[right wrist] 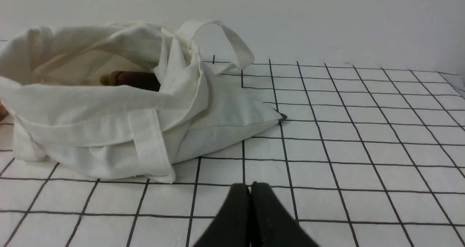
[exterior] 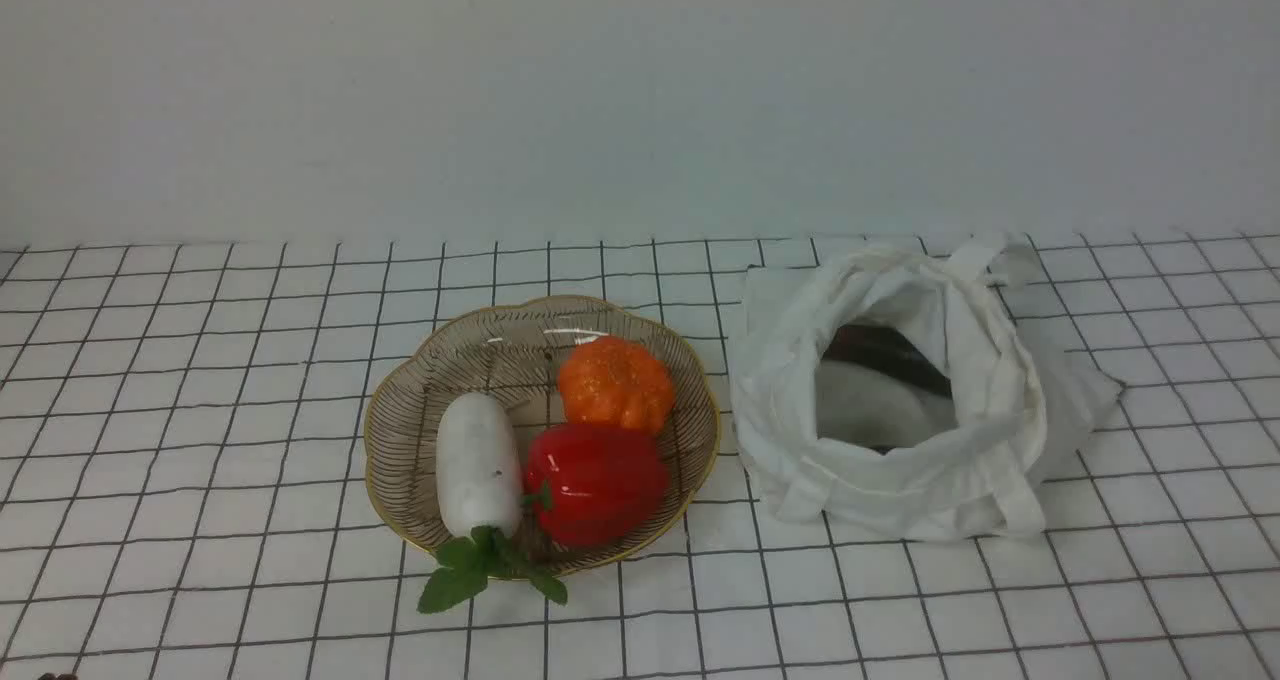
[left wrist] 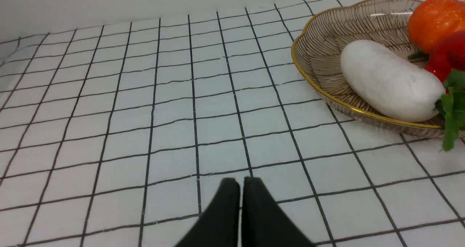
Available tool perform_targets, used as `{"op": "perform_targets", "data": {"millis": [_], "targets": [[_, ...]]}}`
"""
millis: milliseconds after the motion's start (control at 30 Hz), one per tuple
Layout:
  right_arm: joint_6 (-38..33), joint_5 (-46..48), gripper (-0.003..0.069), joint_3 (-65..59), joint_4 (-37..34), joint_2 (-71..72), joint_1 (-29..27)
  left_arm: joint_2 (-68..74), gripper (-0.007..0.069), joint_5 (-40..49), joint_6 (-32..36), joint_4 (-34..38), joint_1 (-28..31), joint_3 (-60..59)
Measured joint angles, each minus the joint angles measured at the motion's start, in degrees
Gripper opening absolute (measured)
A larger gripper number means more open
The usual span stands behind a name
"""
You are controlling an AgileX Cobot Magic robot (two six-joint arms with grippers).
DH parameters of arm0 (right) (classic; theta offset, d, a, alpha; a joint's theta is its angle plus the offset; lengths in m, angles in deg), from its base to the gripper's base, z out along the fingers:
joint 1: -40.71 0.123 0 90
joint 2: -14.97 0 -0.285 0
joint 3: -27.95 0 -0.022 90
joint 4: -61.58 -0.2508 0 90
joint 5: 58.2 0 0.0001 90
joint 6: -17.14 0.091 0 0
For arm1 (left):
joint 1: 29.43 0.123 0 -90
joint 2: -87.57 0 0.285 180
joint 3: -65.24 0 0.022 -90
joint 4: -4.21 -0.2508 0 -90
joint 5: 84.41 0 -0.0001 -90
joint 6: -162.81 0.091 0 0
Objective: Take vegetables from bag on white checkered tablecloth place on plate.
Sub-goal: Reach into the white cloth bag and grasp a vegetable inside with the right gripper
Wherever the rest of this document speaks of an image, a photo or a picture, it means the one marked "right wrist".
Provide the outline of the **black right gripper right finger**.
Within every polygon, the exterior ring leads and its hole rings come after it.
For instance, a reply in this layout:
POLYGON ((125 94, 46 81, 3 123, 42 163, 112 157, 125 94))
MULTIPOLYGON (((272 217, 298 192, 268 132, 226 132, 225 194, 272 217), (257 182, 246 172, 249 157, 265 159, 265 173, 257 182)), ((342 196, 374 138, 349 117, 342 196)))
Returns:
POLYGON ((252 247, 318 247, 281 204, 271 186, 251 185, 252 247))

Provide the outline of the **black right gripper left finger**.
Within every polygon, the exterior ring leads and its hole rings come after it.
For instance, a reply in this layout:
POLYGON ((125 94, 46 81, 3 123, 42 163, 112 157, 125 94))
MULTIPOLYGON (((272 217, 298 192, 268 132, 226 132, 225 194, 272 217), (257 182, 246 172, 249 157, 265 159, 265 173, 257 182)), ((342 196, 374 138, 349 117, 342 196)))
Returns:
POLYGON ((249 247, 249 209, 248 187, 243 183, 231 185, 219 212, 194 246, 249 247))

